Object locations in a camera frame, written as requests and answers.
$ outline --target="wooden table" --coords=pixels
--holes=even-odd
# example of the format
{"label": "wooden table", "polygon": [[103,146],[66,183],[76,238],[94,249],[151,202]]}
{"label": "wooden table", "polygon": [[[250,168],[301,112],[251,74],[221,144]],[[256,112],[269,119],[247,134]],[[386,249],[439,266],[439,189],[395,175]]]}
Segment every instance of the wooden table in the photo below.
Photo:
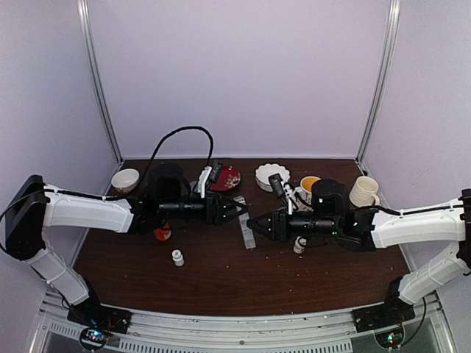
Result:
{"label": "wooden table", "polygon": [[[278,162],[298,183],[305,175],[333,178],[353,186],[360,175],[352,160],[222,160],[237,168],[242,183],[227,196],[243,195],[249,215],[282,206],[255,183],[254,170]],[[203,160],[178,160],[189,180]],[[143,170],[145,161],[124,168]],[[120,235],[92,229],[75,269],[93,284],[105,304],[190,315],[272,315],[309,313],[383,301],[390,281],[408,272],[400,249],[355,253],[331,240],[328,246],[293,253],[292,242],[273,243],[255,236],[246,250],[237,220],[220,227],[192,221],[161,243],[153,234]],[[171,252],[180,249],[178,268]]]}

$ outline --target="white cup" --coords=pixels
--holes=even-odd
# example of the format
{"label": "white cup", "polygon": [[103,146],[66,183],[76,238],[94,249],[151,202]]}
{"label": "white cup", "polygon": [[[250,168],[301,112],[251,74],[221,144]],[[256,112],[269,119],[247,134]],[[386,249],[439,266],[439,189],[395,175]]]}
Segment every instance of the white cup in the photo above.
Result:
{"label": "white cup", "polygon": [[138,184],[139,172],[135,169],[123,169],[111,179],[111,185],[119,193],[129,193]]}
{"label": "white cup", "polygon": [[356,207],[372,206],[380,204],[378,197],[379,185],[369,176],[360,176],[350,191],[350,201]]}
{"label": "white cup", "polygon": [[[318,182],[321,178],[317,176],[305,176],[300,182],[300,186],[296,188],[296,191],[301,196],[301,199],[306,203],[311,205],[312,202],[312,192],[311,188],[315,182]],[[298,209],[300,211],[312,210],[311,207],[307,207],[301,201],[297,202]]]}

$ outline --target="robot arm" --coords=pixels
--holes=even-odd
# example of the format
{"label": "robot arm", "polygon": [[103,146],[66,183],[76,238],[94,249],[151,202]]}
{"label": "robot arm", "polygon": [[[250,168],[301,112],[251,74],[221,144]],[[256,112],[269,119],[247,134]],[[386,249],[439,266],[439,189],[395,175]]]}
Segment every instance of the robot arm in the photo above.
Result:
{"label": "robot arm", "polygon": [[384,304],[354,310],[357,331],[414,318],[412,305],[471,268],[471,190],[444,204],[400,212],[382,207],[350,210],[348,189],[323,179],[313,185],[311,212],[279,209],[248,221],[248,226],[271,240],[292,237],[335,238],[355,252],[370,252],[401,243],[450,240],[428,264],[389,285]]}
{"label": "robot arm", "polygon": [[143,192],[126,198],[61,190],[45,185],[41,176],[33,175],[10,202],[5,214],[5,249],[61,293],[71,305],[69,320],[103,329],[111,326],[114,332],[125,333],[130,313],[101,306],[91,284],[54,253],[43,236],[43,226],[88,227],[142,235],[176,218],[201,219],[215,225],[227,223],[245,213],[247,206],[206,191],[219,177],[211,169],[207,167],[202,174],[205,178],[200,185],[204,185],[204,194],[189,190],[181,167],[162,164],[150,171]]}

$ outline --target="lavender wall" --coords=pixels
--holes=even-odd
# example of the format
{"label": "lavender wall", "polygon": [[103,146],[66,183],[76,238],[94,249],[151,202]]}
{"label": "lavender wall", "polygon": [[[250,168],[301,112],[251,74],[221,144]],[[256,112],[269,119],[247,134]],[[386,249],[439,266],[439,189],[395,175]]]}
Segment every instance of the lavender wall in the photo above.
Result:
{"label": "lavender wall", "polygon": [[[102,192],[115,163],[93,95],[77,3],[0,1],[0,209],[30,174]],[[54,229],[70,261],[81,229]],[[0,238],[4,241],[4,230]],[[45,286],[0,253],[0,350],[26,352]]]}
{"label": "lavender wall", "polygon": [[[219,156],[353,157],[389,1],[91,1],[107,102],[125,157],[183,124]],[[198,133],[167,156],[202,156]]]}
{"label": "lavender wall", "polygon": [[[471,3],[404,1],[396,52],[366,164],[394,208],[471,187]],[[446,243],[411,244],[421,266]],[[440,290],[459,352],[469,352],[471,281]]]}

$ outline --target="bowl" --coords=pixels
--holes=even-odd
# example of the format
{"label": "bowl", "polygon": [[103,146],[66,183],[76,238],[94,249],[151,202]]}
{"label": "bowl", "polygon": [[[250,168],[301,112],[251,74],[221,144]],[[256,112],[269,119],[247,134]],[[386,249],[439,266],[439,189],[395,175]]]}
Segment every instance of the bowl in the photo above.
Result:
{"label": "bowl", "polygon": [[111,179],[111,185],[119,193],[129,193],[139,181],[139,172],[135,169],[123,169]]}
{"label": "bowl", "polygon": [[255,180],[257,181],[257,185],[260,187],[260,189],[268,193],[273,192],[272,186],[268,181],[268,177],[276,173],[280,174],[281,179],[284,182],[288,182],[291,178],[289,170],[277,163],[267,163],[260,165],[257,169],[255,169]]}

